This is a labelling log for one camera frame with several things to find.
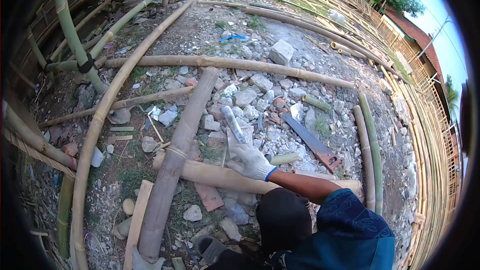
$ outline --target utility pole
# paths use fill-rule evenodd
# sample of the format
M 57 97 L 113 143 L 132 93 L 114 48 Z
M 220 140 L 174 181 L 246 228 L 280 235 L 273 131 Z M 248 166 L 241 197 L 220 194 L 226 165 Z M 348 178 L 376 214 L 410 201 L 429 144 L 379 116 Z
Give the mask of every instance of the utility pole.
M 443 22 L 443 24 L 441 25 L 440 29 L 438 30 L 438 33 L 431 39 L 430 43 L 428 43 L 428 45 L 422 50 L 422 52 L 420 52 L 417 56 L 417 58 L 419 58 L 421 55 L 423 55 L 425 53 L 425 51 L 427 50 L 427 48 L 432 45 L 432 43 L 434 42 L 435 38 L 440 34 L 440 32 L 442 31 L 442 28 L 444 28 L 445 24 L 447 24 L 447 22 L 452 22 L 450 20 L 448 20 L 448 17 L 449 15 L 447 15 L 447 18 L 445 19 L 445 21 Z

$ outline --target person's arm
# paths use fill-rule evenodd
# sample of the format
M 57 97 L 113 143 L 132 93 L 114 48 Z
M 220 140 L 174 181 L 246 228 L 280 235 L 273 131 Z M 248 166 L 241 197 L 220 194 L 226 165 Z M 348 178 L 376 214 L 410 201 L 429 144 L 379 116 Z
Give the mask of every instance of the person's arm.
M 267 177 L 267 181 L 306 197 L 310 202 L 322 204 L 325 198 L 341 187 L 327 179 L 310 177 L 301 174 L 275 170 Z

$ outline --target palm tree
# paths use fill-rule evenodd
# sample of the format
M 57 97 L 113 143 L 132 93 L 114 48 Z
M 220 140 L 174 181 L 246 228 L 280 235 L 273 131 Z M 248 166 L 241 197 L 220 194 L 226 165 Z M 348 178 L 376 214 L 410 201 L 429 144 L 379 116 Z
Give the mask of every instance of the palm tree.
M 452 77 L 450 75 L 447 75 L 447 82 L 445 82 L 445 89 L 446 89 L 448 108 L 450 109 L 450 112 L 453 113 L 459 108 L 459 106 L 457 105 L 457 101 L 459 100 L 460 95 L 457 90 L 453 89 Z

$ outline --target sky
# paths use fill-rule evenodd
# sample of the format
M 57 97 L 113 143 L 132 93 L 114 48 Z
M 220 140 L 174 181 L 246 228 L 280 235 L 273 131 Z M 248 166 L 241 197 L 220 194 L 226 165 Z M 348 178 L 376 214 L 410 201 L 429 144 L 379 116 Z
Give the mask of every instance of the sky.
M 447 81 L 447 74 L 450 75 L 453 88 L 460 95 L 462 93 L 462 83 L 467 79 L 467 71 L 462 38 L 457 30 L 455 18 L 453 15 L 448 15 L 448 4 L 443 0 L 421 1 L 427 8 L 424 15 L 419 15 L 417 18 L 408 14 L 405 16 L 425 33 L 432 35 L 438 32 L 447 16 L 449 16 L 448 20 L 451 22 L 445 24 L 438 37 L 433 41 L 433 46 L 437 53 L 443 79 Z M 459 119 L 459 110 L 452 113 L 456 114 L 456 118 Z

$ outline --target black pants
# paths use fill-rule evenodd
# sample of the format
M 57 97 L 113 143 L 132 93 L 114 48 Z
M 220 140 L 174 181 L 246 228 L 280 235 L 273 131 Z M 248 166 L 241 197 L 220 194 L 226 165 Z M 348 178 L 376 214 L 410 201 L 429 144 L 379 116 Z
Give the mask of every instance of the black pants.
M 291 250 L 312 234 L 308 199 L 284 188 L 263 195 L 256 215 L 260 225 L 261 251 L 267 257 L 278 250 Z M 225 250 L 209 270 L 263 269 L 246 256 Z

